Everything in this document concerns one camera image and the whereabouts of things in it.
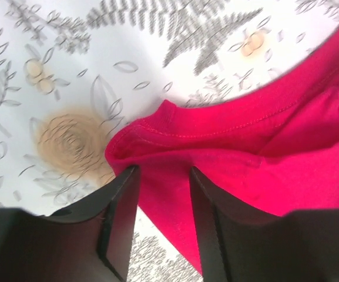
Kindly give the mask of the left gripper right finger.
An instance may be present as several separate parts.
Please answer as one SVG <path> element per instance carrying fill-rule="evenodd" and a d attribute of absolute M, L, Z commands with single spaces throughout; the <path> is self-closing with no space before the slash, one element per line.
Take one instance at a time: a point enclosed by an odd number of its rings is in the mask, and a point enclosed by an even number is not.
<path fill-rule="evenodd" d="M 204 281 L 339 281 L 339 209 L 278 217 L 196 167 L 190 194 Z"/>

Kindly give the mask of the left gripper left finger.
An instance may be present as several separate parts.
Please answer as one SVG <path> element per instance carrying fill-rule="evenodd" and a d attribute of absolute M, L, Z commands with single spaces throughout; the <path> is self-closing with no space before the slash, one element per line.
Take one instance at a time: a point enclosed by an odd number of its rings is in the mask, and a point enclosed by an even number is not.
<path fill-rule="evenodd" d="M 126 281 L 140 170 L 50 216 L 0 208 L 0 281 Z"/>

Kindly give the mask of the bright red t shirt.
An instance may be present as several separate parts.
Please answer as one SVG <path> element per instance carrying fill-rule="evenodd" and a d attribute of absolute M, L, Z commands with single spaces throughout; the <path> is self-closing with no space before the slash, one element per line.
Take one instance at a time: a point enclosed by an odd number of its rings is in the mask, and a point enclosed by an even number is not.
<path fill-rule="evenodd" d="M 140 208 L 197 271 L 192 167 L 275 215 L 339 208 L 339 28 L 289 73 L 245 96 L 206 108 L 164 101 L 115 134 L 105 157 L 115 173 L 140 167 Z"/>

